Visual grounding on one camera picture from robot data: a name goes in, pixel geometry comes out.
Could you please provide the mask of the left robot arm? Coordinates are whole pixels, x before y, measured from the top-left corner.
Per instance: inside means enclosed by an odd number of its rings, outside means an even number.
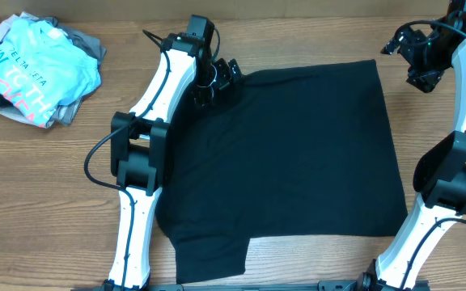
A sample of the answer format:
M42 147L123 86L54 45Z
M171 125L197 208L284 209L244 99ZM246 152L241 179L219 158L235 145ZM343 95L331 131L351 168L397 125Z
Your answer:
M218 58L211 48L220 35L204 16L192 15L185 32L150 38L160 47L159 68L143 97L111 121L111 173L121 210L115 259L102 290L148 286L155 208L172 169L173 137L242 77L235 60Z

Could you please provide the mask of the black t-shirt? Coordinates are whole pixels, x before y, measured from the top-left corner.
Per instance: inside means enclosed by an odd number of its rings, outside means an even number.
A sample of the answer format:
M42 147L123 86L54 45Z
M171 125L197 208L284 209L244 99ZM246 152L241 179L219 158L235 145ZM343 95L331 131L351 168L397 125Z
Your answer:
M253 238L394 236L407 215L373 60L249 74L173 157L156 216L180 284L244 273Z

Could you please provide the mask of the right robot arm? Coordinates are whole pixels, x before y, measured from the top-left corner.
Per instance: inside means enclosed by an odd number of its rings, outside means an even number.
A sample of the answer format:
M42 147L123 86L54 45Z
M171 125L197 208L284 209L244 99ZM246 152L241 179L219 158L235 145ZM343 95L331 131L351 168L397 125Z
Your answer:
M407 82L430 93L445 70L455 71L453 130L422 156L414 175L417 195L412 210L388 249L374 259L348 290L427 290L417 280L422 265L443 235L466 224L466 0L452 0L440 19L398 27L381 52L399 53L408 63Z

